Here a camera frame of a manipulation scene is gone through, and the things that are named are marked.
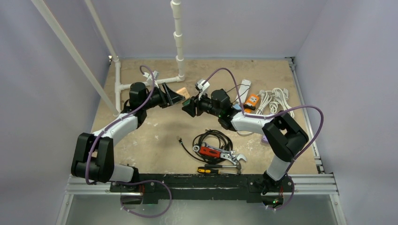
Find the wooden cube adapter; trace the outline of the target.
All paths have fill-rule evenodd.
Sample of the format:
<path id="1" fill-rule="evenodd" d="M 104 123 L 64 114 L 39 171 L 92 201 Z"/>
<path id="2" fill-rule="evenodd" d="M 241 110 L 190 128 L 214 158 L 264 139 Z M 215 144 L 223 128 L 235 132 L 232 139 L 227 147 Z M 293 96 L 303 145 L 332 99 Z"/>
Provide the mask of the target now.
<path id="1" fill-rule="evenodd" d="M 176 91 L 177 94 L 182 95 L 185 97 L 185 99 L 189 99 L 191 95 L 189 94 L 189 91 L 187 90 L 186 87 L 182 87 Z"/>

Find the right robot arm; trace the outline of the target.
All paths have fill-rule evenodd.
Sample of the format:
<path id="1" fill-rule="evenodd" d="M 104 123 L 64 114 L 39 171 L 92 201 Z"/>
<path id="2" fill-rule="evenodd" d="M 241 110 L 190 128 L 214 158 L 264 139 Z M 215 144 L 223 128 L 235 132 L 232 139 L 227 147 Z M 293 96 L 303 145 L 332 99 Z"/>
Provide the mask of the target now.
<path id="1" fill-rule="evenodd" d="M 202 113 L 211 114 L 217 117 L 226 130 L 264 135 L 274 153 L 263 179 L 265 188 L 270 191 L 281 186 L 289 165 L 309 141 L 307 133 L 287 112 L 270 116 L 245 114 L 233 107 L 230 97 L 223 89 L 213 91 L 209 97 L 197 95 L 185 100 L 182 110 L 191 117 Z"/>

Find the blue plug adapter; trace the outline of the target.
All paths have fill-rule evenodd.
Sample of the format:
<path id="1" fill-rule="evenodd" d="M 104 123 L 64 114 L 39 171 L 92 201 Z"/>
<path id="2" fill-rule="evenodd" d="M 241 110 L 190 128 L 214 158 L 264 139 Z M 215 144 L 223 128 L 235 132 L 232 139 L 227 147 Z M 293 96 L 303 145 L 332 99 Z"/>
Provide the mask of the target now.
<path id="1" fill-rule="evenodd" d="M 239 111 L 244 111 L 244 109 L 242 109 L 241 105 L 239 105 L 239 104 L 233 105 L 233 108 L 236 110 L 239 110 Z"/>

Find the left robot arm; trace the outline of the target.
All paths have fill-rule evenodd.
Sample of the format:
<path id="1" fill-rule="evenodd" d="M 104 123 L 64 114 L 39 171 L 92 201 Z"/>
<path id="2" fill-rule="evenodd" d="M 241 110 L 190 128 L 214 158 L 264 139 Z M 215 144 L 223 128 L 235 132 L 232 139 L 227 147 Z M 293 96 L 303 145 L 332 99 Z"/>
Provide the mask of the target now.
<path id="1" fill-rule="evenodd" d="M 144 83 L 135 82 L 130 86 L 129 97 L 114 121 L 94 133 L 78 136 L 71 165 L 73 176 L 84 178 L 89 185 L 121 181 L 129 192 L 139 188 L 138 169 L 129 165 L 117 165 L 114 147 L 144 123 L 147 110 L 175 105 L 184 101 L 185 96 L 174 92 L 165 83 L 149 90 Z"/>

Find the orange power strip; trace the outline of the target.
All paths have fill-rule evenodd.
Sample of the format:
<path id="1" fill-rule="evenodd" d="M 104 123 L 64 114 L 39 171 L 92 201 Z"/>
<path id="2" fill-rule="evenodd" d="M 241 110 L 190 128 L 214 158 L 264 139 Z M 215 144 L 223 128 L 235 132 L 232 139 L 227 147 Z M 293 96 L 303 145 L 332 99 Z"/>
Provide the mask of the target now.
<path id="1" fill-rule="evenodd" d="M 244 107 L 244 112 L 245 113 L 254 113 L 256 111 L 256 105 L 258 101 L 260 100 L 260 97 L 255 94 L 251 94 L 248 99 L 245 101 L 243 104 Z"/>

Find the white power strip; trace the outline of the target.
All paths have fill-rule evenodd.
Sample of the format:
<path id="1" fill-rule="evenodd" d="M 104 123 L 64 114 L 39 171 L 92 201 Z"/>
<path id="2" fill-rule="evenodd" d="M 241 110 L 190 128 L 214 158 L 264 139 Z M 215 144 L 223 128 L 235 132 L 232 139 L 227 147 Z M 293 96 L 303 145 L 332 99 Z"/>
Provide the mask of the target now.
<path id="1" fill-rule="evenodd" d="M 247 79 L 242 80 L 238 89 L 237 101 L 240 101 L 242 104 L 246 101 L 246 97 L 251 87 L 251 84 L 252 82 Z"/>

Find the green cube adapter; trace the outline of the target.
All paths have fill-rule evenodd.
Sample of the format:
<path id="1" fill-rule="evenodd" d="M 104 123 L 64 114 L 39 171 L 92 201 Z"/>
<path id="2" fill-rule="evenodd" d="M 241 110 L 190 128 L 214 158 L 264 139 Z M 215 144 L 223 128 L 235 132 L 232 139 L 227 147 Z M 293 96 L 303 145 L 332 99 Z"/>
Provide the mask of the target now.
<path id="1" fill-rule="evenodd" d="M 187 99 L 186 101 L 184 101 L 183 103 L 182 103 L 182 105 L 183 106 L 186 106 L 186 105 L 189 105 L 190 104 L 190 99 Z"/>

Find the purple power strip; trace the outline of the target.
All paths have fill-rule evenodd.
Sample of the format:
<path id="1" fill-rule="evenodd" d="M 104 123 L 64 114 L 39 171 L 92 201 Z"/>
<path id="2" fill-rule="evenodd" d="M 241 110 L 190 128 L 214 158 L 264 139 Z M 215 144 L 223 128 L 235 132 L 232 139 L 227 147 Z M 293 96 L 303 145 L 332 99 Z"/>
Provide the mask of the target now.
<path id="1" fill-rule="evenodd" d="M 268 139 L 267 139 L 267 137 L 265 135 L 262 136 L 261 143 L 262 144 L 269 144 Z"/>

